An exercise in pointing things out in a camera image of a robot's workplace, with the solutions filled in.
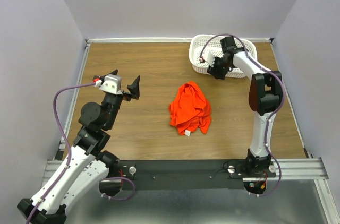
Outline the orange t-shirt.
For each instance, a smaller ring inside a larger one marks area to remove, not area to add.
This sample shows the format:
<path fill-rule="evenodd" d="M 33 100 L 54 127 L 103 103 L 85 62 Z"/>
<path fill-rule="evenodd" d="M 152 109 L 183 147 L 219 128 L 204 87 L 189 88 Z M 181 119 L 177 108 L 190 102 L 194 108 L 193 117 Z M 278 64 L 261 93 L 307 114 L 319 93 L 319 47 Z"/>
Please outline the orange t-shirt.
<path fill-rule="evenodd" d="M 170 126 L 179 135 L 189 136 L 197 129 L 207 134 L 212 121 L 211 104 L 194 81 L 181 85 L 168 107 Z"/>

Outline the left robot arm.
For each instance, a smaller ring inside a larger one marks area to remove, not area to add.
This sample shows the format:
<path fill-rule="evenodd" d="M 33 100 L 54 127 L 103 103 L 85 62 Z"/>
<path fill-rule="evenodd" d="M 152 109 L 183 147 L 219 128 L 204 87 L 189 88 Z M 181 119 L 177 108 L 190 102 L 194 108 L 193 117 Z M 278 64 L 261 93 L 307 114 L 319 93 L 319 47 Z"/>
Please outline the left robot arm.
<path fill-rule="evenodd" d="M 67 143 L 68 155 L 48 182 L 31 198 L 22 199 L 17 209 L 27 223 L 64 223 L 74 205 L 96 183 L 115 181 L 121 191 L 127 183 L 136 190 L 133 177 L 123 174 L 120 160 L 103 148 L 110 139 L 107 131 L 113 128 L 122 101 L 138 100 L 140 77 L 137 76 L 127 90 L 122 90 L 122 79 L 114 70 L 103 76 L 94 76 L 92 86 L 104 92 L 100 104 L 86 103 L 81 111 L 82 125 L 72 144 Z"/>

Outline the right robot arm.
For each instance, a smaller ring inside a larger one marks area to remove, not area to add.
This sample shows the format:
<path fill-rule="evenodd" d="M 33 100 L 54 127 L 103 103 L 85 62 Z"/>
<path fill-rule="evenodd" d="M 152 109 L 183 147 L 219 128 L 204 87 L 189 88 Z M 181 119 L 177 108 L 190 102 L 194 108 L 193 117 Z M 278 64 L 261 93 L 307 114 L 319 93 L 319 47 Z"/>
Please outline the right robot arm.
<path fill-rule="evenodd" d="M 223 80 L 234 68 L 240 69 L 250 80 L 248 102 L 254 112 L 253 138 L 245 160 L 234 160 L 230 166 L 242 177 L 258 177 L 267 171 L 273 159 L 270 140 L 277 112 L 285 101 L 282 75 L 271 71 L 256 61 L 236 36 L 221 34 L 222 57 L 201 53 L 200 58 L 208 63 L 207 73 Z"/>

